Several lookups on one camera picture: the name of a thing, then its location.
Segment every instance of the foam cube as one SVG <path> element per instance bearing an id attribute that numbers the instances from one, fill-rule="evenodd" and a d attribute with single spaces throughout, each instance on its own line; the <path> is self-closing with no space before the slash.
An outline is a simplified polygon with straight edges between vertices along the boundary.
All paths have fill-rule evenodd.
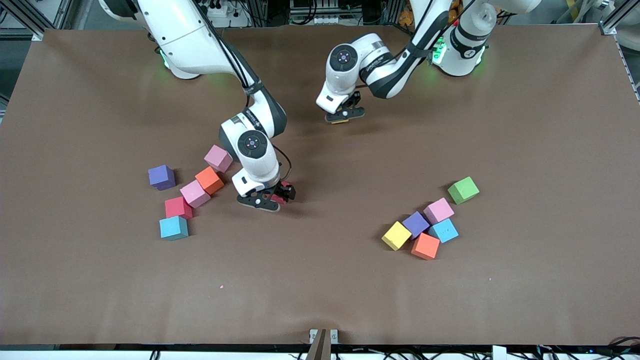
<path id="1" fill-rule="evenodd" d="M 422 215 L 416 211 L 410 217 L 406 218 L 402 225 L 411 232 L 411 240 L 415 239 L 420 235 L 423 231 L 429 227 L 429 223 L 427 220 L 422 217 Z"/>
<path id="2" fill-rule="evenodd" d="M 164 214 L 167 218 L 181 217 L 185 220 L 193 218 L 193 209 L 183 197 L 174 197 L 164 202 Z"/>
<path id="3" fill-rule="evenodd" d="M 149 184 L 157 190 L 167 190 L 175 186 L 175 176 L 173 170 L 166 165 L 150 168 Z"/>
<path id="4" fill-rule="evenodd" d="M 220 172 L 225 172 L 231 166 L 234 160 L 229 153 L 217 145 L 213 145 L 211 150 L 205 155 L 204 161 L 206 161 L 212 168 Z"/>
<path id="5" fill-rule="evenodd" d="M 165 240 L 178 240 L 189 236 L 187 220 L 182 217 L 171 217 L 160 220 L 160 237 Z"/>
<path id="6" fill-rule="evenodd" d="M 187 204 L 194 209 L 202 206 L 205 202 L 211 199 L 211 196 L 204 191 L 197 180 L 194 180 L 181 188 L 180 193 Z"/>
<path id="7" fill-rule="evenodd" d="M 453 215 L 453 209 L 447 202 L 447 199 L 442 198 L 424 209 L 424 214 L 427 216 L 430 224 L 441 222 Z"/>
<path id="8" fill-rule="evenodd" d="M 418 239 L 413 242 L 411 253 L 425 260 L 433 260 L 436 258 L 440 240 L 427 234 L 420 234 Z"/>
<path id="9" fill-rule="evenodd" d="M 210 167 L 199 172 L 198 175 L 196 175 L 196 180 L 209 195 L 213 195 L 214 192 L 222 189 L 225 185 L 225 183 L 223 183 L 220 177 L 216 174 L 216 171 Z"/>
<path id="10" fill-rule="evenodd" d="M 407 230 L 402 224 L 396 221 L 396 223 L 387 231 L 382 237 L 382 240 L 387 243 L 394 251 L 400 249 L 402 245 L 411 236 L 411 231 Z"/>
<path id="11" fill-rule="evenodd" d="M 453 226 L 450 218 L 432 225 L 427 233 L 434 238 L 439 239 L 442 243 L 458 237 L 458 230 Z"/>
<path id="12" fill-rule="evenodd" d="M 282 186 L 287 187 L 289 185 L 291 185 L 291 184 L 288 183 L 287 181 L 282 181 Z M 275 195 L 275 194 L 273 194 L 271 196 L 271 200 L 277 202 L 280 205 L 286 205 L 287 204 L 287 202 L 281 196 L 278 196 L 278 195 Z"/>
<path id="13" fill-rule="evenodd" d="M 453 198 L 453 201 L 456 203 L 456 205 L 460 205 L 463 202 L 471 199 L 479 192 L 480 190 L 478 190 L 478 187 L 470 176 L 465 177 L 449 188 L 449 194 Z"/>

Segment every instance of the green cube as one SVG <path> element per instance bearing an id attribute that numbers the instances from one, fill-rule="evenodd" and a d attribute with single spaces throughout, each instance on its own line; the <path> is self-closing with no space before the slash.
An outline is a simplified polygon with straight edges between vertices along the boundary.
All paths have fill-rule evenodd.
<path id="1" fill-rule="evenodd" d="M 471 199 L 479 192 L 480 190 L 478 190 L 478 187 L 476 186 L 474 181 L 471 180 L 470 176 L 465 177 L 464 179 L 451 185 L 451 187 L 449 188 L 449 193 L 451 194 L 453 201 L 457 205 L 460 205 L 463 202 Z"/>

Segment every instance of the brown table surface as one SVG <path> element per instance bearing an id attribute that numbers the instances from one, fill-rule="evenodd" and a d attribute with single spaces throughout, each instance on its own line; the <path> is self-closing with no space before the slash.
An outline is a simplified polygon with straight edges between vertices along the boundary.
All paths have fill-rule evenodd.
<path id="1" fill-rule="evenodd" d="M 225 32 L 289 116 L 274 143 L 298 198 L 272 214 L 228 184 L 173 242 L 157 222 L 179 188 L 154 190 L 147 169 L 192 180 L 244 104 L 238 81 L 175 79 L 142 31 L 48 31 L 0 127 L 1 342 L 638 335 L 640 108 L 613 37 L 499 26 L 470 76 L 420 66 L 397 97 L 365 89 L 366 117 L 329 126 L 326 57 L 371 30 L 393 52 L 406 42 L 393 28 Z M 454 207 L 461 236 L 437 260 L 380 240 L 466 176 L 481 193 Z"/>

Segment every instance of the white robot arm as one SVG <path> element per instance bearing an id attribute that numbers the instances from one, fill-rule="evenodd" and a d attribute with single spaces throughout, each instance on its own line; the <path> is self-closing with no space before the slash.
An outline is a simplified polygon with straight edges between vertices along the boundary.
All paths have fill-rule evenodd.
<path id="1" fill-rule="evenodd" d="M 112 9 L 106 1 L 100 0 L 101 5 Z M 174 75 L 191 79 L 200 74 L 233 74 L 243 86 L 247 105 L 249 97 L 253 98 L 253 104 L 224 121 L 218 133 L 224 148 L 243 166 L 232 177 L 238 202 L 278 211 L 281 203 L 293 200 L 295 190 L 282 183 L 280 164 L 269 140 L 284 132 L 287 115 L 242 55 L 222 40 L 192 0 L 138 0 L 138 8 L 141 14 L 137 17 L 157 42 L 165 65 Z"/>
<path id="2" fill-rule="evenodd" d="M 439 61 L 434 63 L 450 75 L 466 75 L 479 63 L 484 43 L 495 26 L 497 14 L 491 4 L 519 13 L 533 10 L 540 1 L 471 0 L 461 14 L 460 23 L 449 27 L 451 0 L 411 0 L 419 21 L 404 49 L 393 56 L 374 33 L 334 47 L 326 62 L 326 80 L 316 104 L 327 112 L 325 119 L 331 124 L 361 117 L 364 109 L 356 107 L 360 100 L 360 93 L 355 91 L 358 78 L 373 96 L 389 99 L 402 90 L 413 70 L 431 56 L 436 45 L 440 50 L 436 54 Z"/>

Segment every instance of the green led light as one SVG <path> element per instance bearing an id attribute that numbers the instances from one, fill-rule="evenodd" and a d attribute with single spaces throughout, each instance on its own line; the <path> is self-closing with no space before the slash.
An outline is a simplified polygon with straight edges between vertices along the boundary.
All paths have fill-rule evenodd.
<path id="1" fill-rule="evenodd" d="M 169 63 L 166 62 L 166 56 L 164 55 L 164 52 L 162 50 L 160 50 L 160 56 L 162 56 L 162 60 L 164 61 L 164 67 L 169 69 Z"/>
<path id="2" fill-rule="evenodd" d="M 444 56 L 444 53 L 446 51 L 447 51 L 447 44 L 445 43 L 440 44 L 438 48 L 435 51 L 433 51 L 431 62 L 433 62 L 434 64 L 440 64 L 440 62 L 442 61 L 442 57 Z"/>
<path id="3" fill-rule="evenodd" d="M 482 46 L 482 49 L 480 50 L 480 53 L 478 54 L 478 60 L 476 60 L 476 65 L 478 65 L 480 63 L 480 61 L 482 61 L 482 54 L 484 53 L 484 49 L 486 49 L 486 47 Z"/>

